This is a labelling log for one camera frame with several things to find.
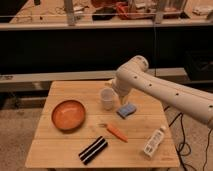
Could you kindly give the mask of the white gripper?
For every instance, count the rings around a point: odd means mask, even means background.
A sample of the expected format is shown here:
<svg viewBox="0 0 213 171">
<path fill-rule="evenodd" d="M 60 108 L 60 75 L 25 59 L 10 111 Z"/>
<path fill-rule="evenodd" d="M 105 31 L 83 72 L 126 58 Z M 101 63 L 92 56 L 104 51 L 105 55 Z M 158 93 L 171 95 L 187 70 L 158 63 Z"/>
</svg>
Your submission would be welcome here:
<svg viewBox="0 0 213 171">
<path fill-rule="evenodd" d="M 115 83 L 112 84 L 112 88 L 115 91 L 115 93 L 118 95 L 120 104 L 121 105 L 126 104 L 130 89 L 127 87 L 120 87 L 118 84 L 115 84 Z"/>
</svg>

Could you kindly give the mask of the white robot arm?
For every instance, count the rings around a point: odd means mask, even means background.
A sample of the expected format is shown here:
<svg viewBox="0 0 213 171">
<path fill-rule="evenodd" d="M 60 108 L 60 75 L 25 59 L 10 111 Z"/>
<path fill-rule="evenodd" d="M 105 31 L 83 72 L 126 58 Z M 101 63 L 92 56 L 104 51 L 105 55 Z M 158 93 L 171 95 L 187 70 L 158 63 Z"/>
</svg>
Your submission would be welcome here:
<svg viewBox="0 0 213 171">
<path fill-rule="evenodd" d="M 154 77 L 146 73 L 148 67 L 147 59 L 137 55 L 116 70 L 112 88 L 120 101 L 134 88 L 213 129 L 213 94 Z"/>
</svg>

